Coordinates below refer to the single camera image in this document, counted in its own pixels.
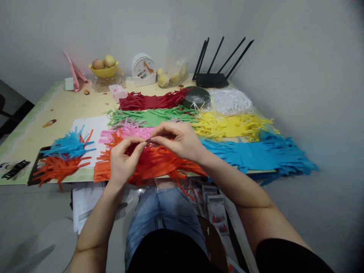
blue paper fringe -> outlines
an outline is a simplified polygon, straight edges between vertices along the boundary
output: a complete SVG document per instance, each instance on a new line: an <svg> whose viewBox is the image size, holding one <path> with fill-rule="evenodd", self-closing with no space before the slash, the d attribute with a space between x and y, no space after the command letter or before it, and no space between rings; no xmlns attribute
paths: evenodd
<svg viewBox="0 0 364 273"><path fill-rule="evenodd" d="M82 126L82 129L77 132L77 126L75 128L75 131L69 131L68 134L66 134L63 138L59 138L54 141L52 144L50 150L47 151L41 151L40 153L43 153L46 157L60 157L65 161L69 161L76 157L83 156L86 152L96 150L90 149L85 150L84 146L94 143L94 141L82 143L80 136L82 135L82 131L85 125Z"/></svg>
<svg viewBox="0 0 364 273"><path fill-rule="evenodd" d="M313 164L304 152L292 141L270 132L262 131L260 142L239 143L232 141L216 142L202 139L202 144L212 153L232 166L237 166L240 171L272 170L274 173L264 173L255 178L263 178L263 185L287 175L310 175L319 168Z"/></svg>

pink paper fringe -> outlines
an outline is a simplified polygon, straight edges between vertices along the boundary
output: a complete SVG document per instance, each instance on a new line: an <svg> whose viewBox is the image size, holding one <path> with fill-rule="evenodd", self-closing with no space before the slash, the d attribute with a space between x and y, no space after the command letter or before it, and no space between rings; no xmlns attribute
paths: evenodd
<svg viewBox="0 0 364 273"><path fill-rule="evenodd" d="M118 124L121 128L115 130L102 131L99 139L99 143L111 143L113 141L112 133L116 132L118 136L126 138L131 137L141 137L143 139L148 139L151 136L154 127L140 127L145 121L135 122L128 119L128 117Z"/></svg>

hand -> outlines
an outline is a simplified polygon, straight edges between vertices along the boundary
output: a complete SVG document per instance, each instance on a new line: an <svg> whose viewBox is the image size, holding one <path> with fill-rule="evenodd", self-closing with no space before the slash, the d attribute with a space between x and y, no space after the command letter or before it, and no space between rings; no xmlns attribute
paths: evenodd
<svg viewBox="0 0 364 273"><path fill-rule="evenodd" d="M139 143L131 156L125 154L130 145ZM111 150L111 178L110 182L123 186L134 174L139 157L147 146L140 137L127 137Z"/></svg>
<svg viewBox="0 0 364 273"><path fill-rule="evenodd" d="M188 122L163 121L152 132L151 142L154 147L163 145L179 157L196 163L208 153Z"/></svg>

table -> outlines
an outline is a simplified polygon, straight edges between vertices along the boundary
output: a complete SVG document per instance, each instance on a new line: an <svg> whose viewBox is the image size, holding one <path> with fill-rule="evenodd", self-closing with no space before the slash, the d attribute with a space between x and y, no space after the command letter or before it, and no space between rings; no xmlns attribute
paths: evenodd
<svg viewBox="0 0 364 273"><path fill-rule="evenodd" d="M27 184L31 167L42 147L52 145L55 139L63 137L71 130L73 121L79 118L102 116L110 109L118 108L110 92L98 93L91 83L85 84L75 93L64 90L64 82L55 82L42 99L34 106L30 113L10 134L0 147L0 164L4 162L31 161L23 176L16 180L0 179L0 185ZM184 86L195 86L192 75L183 83ZM143 95L162 96L178 88L162 89L157 84L134 87L131 77L127 77L126 90L128 92L141 92ZM258 110L255 113L262 117ZM43 127L49 121L56 120L51 126ZM237 138L226 138L236 141ZM249 173L266 173L271 171L249 171ZM79 169L72 176L66 177L63 182L93 181L93 168Z"/></svg>

router antenna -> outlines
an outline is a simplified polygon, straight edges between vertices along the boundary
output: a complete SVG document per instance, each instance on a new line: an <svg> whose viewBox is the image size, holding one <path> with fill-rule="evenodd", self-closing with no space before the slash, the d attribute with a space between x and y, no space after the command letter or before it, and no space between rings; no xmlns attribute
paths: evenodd
<svg viewBox="0 0 364 273"><path fill-rule="evenodd" d="M230 70L229 74L226 76L226 78L228 78L231 74L231 72L235 69L235 67L238 65L238 63L240 62L240 60L242 59L242 57L244 56L244 54L248 51L249 47L251 46L251 44L254 42L254 40L251 40L250 43L248 44L248 46L244 49L243 53L240 55L239 59L236 61L236 63L234 64L234 66L232 67L232 69Z"/></svg>
<svg viewBox="0 0 364 273"><path fill-rule="evenodd" d="M228 58L228 60L224 63L224 65L222 66L222 68L220 68L220 70L218 71L218 73L221 72L221 70L224 68L224 66L228 63L228 61L231 59L231 57L234 55L234 53L238 50L238 48L242 45L242 43L245 41L245 37L242 39L242 41L240 42L240 44L237 46L237 48L234 50L234 52L230 55L230 57Z"/></svg>
<svg viewBox="0 0 364 273"><path fill-rule="evenodd" d="M202 46L201 53L200 53L200 57L198 58L198 62L197 62L196 69L195 69L195 73L193 74L192 80L195 80L196 79L197 70L198 70L198 67L200 65L200 61L201 61L201 58L202 58L202 54L204 53L205 44L206 44L206 40L204 41L204 45Z"/></svg>
<svg viewBox="0 0 364 273"><path fill-rule="evenodd" d="M224 36L223 36L223 38L221 39L221 42L220 42L220 44L219 44L219 47L217 48L217 51L216 51L216 53L215 53L214 58L212 59L212 63L211 63L211 65L210 65L210 68L209 68L209 70L208 70L208 72L207 72L207 73L210 73L210 70L211 70L212 64L213 64L213 62L215 61L215 58L216 58L216 56L217 56L217 53L218 53L218 52L219 52L219 50L220 50L220 47L221 47L221 44L223 43L223 40L224 40Z"/></svg>
<svg viewBox="0 0 364 273"><path fill-rule="evenodd" d="M204 57L205 57L205 53L206 53L207 45L209 44L209 40L210 40L210 37L207 38L207 42L206 42L206 46L205 46L205 51L204 51L204 54L202 55L200 67L198 68L197 74L200 74L200 69L201 69L202 62L203 62Z"/></svg>

